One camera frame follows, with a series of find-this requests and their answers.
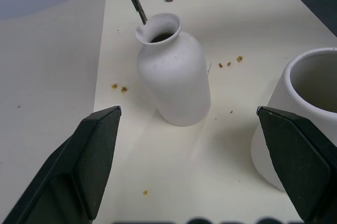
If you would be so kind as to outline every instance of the table surface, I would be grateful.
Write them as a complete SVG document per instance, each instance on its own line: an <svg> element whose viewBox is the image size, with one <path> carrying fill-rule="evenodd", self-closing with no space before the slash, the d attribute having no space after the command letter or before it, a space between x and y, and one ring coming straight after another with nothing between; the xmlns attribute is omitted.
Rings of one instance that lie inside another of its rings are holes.
<svg viewBox="0 0 337 224"><path fill-rule="evenodd" d="M267 104L292 58L337 46L336 37L300 0L140 1L148 17L177 14L183 30L202 44L208 67L212 64L212 105L198 124L164 121L137 76L139 16L129 0L106 0L94 109L120 105L122 117L94 223L186 223L197 216L213 223L255 223L265 216L299 220L287 195L252 164L256 108ZM231 66L219 68L228 62ZM111 88L115 83L117 90ZM128 88L123 94L122 86Z"/></svg>

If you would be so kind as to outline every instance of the yellow crumb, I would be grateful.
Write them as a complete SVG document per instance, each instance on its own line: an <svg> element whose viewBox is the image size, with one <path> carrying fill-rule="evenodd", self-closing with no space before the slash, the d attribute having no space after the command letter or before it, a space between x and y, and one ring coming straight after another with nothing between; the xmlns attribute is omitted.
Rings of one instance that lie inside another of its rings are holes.
<svg viewBox="0 0 337 224"><path fill-rule="evenodd" d="M127 87L124 87L124 86L123 86L122 89L121 89L121 92L124 93L124 92L126 92L126 91L127 91Z"/></svg>

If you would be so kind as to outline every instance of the white vase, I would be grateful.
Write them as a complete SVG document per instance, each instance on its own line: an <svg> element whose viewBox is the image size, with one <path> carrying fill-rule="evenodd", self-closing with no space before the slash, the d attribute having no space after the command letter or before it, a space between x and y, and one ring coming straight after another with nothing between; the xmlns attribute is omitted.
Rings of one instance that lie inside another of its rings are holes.
<svg viewBox="0 0 337 224"><path fill-rule="evenodd" d="M337 48L318 48L293 59L268 106L309 119L337 147ZM258 172L284 191L269 155L261 125L252 139L251 156Z"/></svg>
<svg viewBox="0 0 337 224"><path fill-rule="evenodd" d="M181 29L180 19L173 14L154 15L139 26L136 37L143 47L137 67L164 119L186 126L207 115L211 95L201 45Z"/></svg>

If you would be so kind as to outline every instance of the white cup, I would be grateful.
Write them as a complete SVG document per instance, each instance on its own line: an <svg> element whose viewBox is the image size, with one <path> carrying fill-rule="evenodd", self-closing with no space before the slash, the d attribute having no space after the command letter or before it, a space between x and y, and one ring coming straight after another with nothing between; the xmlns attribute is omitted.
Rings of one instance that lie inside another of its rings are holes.
<svg viewBox="0 0 337 224"><path fill-rule="evenodd" d="M293 59L268 106L309 119L337 147L337 48L314 49ZM257 171L284 191L260 124L252 139L251 156Z"/></svg>

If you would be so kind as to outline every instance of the vase neck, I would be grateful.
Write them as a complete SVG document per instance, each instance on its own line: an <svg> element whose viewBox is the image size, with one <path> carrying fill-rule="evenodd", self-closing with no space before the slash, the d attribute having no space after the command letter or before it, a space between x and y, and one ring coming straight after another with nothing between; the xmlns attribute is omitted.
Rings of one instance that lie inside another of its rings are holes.
<svg viewBox="0 0 337 224"><path fill-rule="evenodd" d="M173 42L180 31L181 21L176 15L157 14L137 28L136 37L144 45L157 46Z"/></svg>

